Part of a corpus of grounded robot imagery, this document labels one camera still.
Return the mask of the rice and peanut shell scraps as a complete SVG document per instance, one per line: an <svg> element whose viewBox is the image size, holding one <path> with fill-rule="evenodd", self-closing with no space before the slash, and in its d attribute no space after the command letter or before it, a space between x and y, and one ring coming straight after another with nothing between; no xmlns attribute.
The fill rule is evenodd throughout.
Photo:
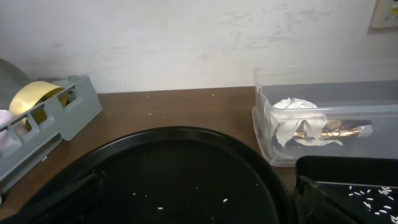
<svg viewBox="0 0 398 224"><path fill-rule="evenodd" d="M346 196L377 224L397 224L397 187L349 185Z"/></svg>

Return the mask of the grey round plate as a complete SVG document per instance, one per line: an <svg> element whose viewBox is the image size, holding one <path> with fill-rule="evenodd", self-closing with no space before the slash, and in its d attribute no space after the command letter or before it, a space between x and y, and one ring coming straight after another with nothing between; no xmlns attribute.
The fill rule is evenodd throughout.
<svg viewBox="0 0 398 224"><path fill-rule="evenodd" d="M1 59L1 109L8 110L13 97L32 80L17 66Z"/></svg>

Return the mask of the white napkin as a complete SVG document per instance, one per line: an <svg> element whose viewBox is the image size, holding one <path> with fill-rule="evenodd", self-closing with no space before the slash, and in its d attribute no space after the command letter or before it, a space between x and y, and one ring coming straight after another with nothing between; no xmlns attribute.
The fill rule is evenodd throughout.
<svg viewBox="0 0 398 224"><path fill-rule="evenodd" d="M323 113L287 113L287 110L317 109L318 106L307 100L299 98L286 98L274 105L268 101L261 106L264 119L264 135L267 137L267 145L273 147L285 147L293 140L297 130L304 133L304 137L296 140L296 143L304 146L325 146L337 144L342 146L339 140L322 139L322 131L328 118Z"/></svg>

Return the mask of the yellow bowl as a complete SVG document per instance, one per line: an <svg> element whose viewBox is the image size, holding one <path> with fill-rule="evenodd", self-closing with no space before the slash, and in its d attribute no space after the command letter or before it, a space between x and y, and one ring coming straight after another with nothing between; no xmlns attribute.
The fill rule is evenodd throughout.
<svg viewBox="0 0 398 224"><path fill-rule="evenodd" d="M12 99L9 110L16 116L28 111L35 105L44 102L45 100L53 97L56 93L62 91L64 87L55 85L53 83L36 81L26 85L22 88ZM68 103L68 93L62 94L58 97L63 107ZM31 112L37 124L43 123L47 119L47 115L43 107L33 110ZM27 131L32 129L32 126L27 121L27 118L22 119Z"/></svg>

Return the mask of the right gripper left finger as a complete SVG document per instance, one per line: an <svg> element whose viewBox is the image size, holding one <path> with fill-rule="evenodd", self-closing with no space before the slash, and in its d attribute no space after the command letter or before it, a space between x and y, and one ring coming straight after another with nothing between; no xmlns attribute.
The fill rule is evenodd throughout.
<svg viewBox="0 0 398 224"><path fill-rule="evenodd" d="M1 224L101 223L101 200L106 174L92 173L24 205Z"/></svg>

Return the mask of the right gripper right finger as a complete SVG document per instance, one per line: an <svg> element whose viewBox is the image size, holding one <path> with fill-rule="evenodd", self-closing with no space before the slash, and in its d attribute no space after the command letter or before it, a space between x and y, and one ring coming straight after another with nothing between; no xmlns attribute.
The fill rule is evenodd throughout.
<svg viewBox="0 0 398 224"><path fill-rule="evenodd" d="M301 175L294 190L299 223L360 223L360 213L352 203L326 185Z"/></svg>

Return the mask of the gold brown snack wrapper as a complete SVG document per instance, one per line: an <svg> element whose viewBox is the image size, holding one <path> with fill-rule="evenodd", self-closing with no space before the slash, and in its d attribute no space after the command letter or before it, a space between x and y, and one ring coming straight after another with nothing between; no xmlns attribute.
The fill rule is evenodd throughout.
<svg viewBox="0 0 398 224"><path fill-rule="evenodd" d="M373 126L370 120L329 119L315 124L303 121L294 133L294 139L340 140L364 138L372 133Z"/></svg>

